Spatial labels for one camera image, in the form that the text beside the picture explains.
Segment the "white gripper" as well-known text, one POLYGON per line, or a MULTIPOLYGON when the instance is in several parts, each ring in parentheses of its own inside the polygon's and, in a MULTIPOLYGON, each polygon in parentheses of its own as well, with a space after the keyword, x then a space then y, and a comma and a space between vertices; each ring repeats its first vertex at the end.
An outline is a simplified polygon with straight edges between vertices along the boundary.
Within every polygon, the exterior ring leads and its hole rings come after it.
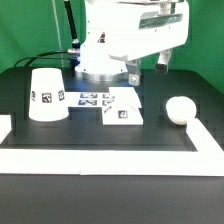
POLYGON ((166 74, 171 49, 183 45, 188 37, 188 2, 162 0, 140 4, 117 1, 113 4, 113 16, 113 57, 128 61, 129 84, 139 86, 141 83, 138 58, 157 52, 160 53, 155 72, 166 74))

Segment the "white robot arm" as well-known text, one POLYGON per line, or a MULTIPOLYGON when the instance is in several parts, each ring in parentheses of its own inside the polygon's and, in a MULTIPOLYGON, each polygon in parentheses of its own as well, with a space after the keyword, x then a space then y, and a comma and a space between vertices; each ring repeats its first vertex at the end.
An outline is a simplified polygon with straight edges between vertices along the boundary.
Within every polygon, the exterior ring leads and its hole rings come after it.
POLYGON ((155 72, 168 72, 172 50, 186 43, 187 0, 84 0, 86 39, 76 76, 96 82, 141 83, 140 60, 158 54, 155 72))

